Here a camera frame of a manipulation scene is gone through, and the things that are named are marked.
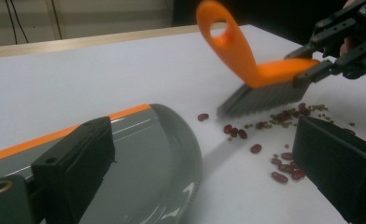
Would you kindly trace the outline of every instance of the orange brush handle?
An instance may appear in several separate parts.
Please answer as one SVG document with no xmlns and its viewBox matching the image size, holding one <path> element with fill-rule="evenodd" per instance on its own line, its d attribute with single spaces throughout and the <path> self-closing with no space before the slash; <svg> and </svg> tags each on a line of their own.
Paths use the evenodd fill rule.
<svg viewBox="0 0 366 224">
<path fill-rule="evenodd" d="M 219 21 L 226 21 L 227 28 L 222 35 L 213 37 L 210 33 L 211 26 Z M 213 51 L 252 88 L 291 81 L 295 76 L 319 63 L 312 59 L 286 59 L 257 65 L 235 19 L 216 1 L 205 0 L 198 6 L 197 22 L 201 34 Z"/>
</svg>

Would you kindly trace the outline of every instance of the brush bristles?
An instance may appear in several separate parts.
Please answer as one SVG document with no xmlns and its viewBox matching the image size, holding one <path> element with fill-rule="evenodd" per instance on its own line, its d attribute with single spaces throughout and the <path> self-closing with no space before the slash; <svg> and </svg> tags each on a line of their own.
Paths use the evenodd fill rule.
<svg viewBox="0 0 366 224">
<path fill-rule="evenodd" d="M 309 85 L 292 86 L 291 81 L 257 89 L 243 85 L 218 108 L 220 118 L 240 118 L 245 115 L 273 109 L 281 105 L 299 102 Z"/>
</svg>

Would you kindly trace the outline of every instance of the table surface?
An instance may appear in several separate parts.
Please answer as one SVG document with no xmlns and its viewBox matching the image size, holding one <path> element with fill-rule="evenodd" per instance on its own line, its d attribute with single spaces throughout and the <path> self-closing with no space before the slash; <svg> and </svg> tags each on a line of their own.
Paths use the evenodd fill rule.
<svg viewBox="0 0 366 224">
<path fill-rule="evenodd" d="M 253 26 L 241 28 L 258 63 L 281 60 L 299 47 Z M 135 105 L 162 104 L 191 126 L 203 154 L 203 183 L 182 223 L 346 223 L 308 178 L 283 185 L 270 177 L 273 155 L 291 150 L 284 145 L 293 144 L 293 126 L 249 129 L 247 140 L 227 140 L 224 125 L 269 120 L 297 104 L 218 119 L 218 106 L 242 81 L 197 31 L 191 26 L 0 47 L 0 149 Z M 326 105 L 322 113 L 366 140 L 366 76 L 328 77 L 312 85 L 303 102 Z M 201 113 L 210 118 L 198 121 Z M 258 143 L 262 152 L 250 153 Z"/>
</svg>

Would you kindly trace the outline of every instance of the brush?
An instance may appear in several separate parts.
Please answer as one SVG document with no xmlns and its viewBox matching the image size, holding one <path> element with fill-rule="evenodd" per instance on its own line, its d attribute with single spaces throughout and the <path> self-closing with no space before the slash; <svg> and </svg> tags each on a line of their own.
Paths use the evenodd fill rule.
<svg viewBox="0 0 366 224">
<path fill-rule="evenodd" d="M 300 101 L 311 82 L 293 85 L 294 78 L 319 64 L 313 59 L 285 59 L 257 64 L 246 38 L 230 12 L 220 3 L 205 0 L 197 7 L 197 22 L 206 42 L 245 84 L 218 108 L 221 118 L 239 118 Z M 226 21 L 222 35 L 211 26 Z"/>
</svg>

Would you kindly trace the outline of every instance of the black cable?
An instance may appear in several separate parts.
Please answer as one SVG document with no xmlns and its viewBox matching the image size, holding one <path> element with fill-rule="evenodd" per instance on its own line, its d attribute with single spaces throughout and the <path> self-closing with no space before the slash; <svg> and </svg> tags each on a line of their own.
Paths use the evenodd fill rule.
<svg viewBox="0 0 366 224">
<path fill-rule="evenodd" d="M 14 21 L 12 20 L 12 16 L 11 16 L 11 12 L 10 12 L 10 10 L 9 10 L 9 5 L 8 5 L 7 0 L 6 0 L 6 6 L 7 6 L 7 9 L 8 9 L 8 15 L 9 15 L 9 17 L 10 17 L 12 30 L 14 31 L 15 44 L 18 44 L 18 41 L 17 41 L 17 33 L 15 33 Z"/>
<path fill-rule="evenodd" d="M 25 34 L 25 32 L 23 31 L 23 29 L 22 29 L 22 26 L 21 26 L 21 23 L 20 23 L 20 19 L 18 19 L 17 10 L 15 9 L 14 3 L 12 2 L 12 0 L 10 0 L 10 2 L 11 2 L 11 5 L 12 5 L 12 8 L 14 9 L 15 18 L 17 18 L 18 25 L 19 25 L 19 26 L 20 26 L 20 28 L 21 28 L 21 31 L 22 31 L 22 33 L 23 33 L 23 36 L 25 36 L 26 43 L 29 43 L 28 38 L 26 37 L 26 34 Z"/>
</svg>

